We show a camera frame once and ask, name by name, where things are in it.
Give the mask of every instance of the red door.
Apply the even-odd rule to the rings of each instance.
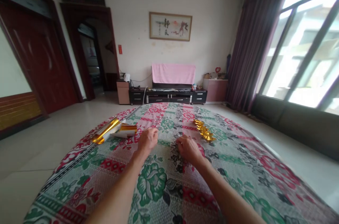
[[[4,4],[0,15],[47,113],[76,103],[52,20]]]

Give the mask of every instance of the forearm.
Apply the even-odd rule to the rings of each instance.
[[[203,158],[199,161],[196,168],[212,191],[228,223],[265,223],[254,209],[213,168],[207,159]]]
[[[86,224],[127,223],[135,184],[146,158],[145,153],[134,152],[124,172],[95,208]]]

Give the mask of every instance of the pink cabinet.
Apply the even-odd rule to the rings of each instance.
[[[206,102],[225,101],[228,80],[204,79],[203,88],[207,90]]]

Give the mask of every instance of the round table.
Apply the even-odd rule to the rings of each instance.
[[[93,144],[91,137],[113,117],[136,124],[137,134]],[[175,140],[183,134],[196,140],[203,156],[267,223],[339,220],[262,142],[219,114],[198,106],[155,103],[113,117],[91,130],[63,158],[36,197],[25,223],[84,222],[123,172],[140,134],[148,127],[159,129],[159,139],[140,172],[129,223],[224,221],[205,181],[179,155]],[[217,140],[204,141],[193,119],[205,122]]]

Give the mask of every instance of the arched doorway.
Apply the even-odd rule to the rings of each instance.
[[[61,4],[61,8],[87,100],[95,98],[100,85],[103,90],[116,90],[119,65],[110,8],[76,4]],[[92,29],[97,37],[92,37],[92,42],[81,37],[84,34],[79,31],[81,26]],[[94,65],[93,56],[87,59],[94,51],[98,66]]]

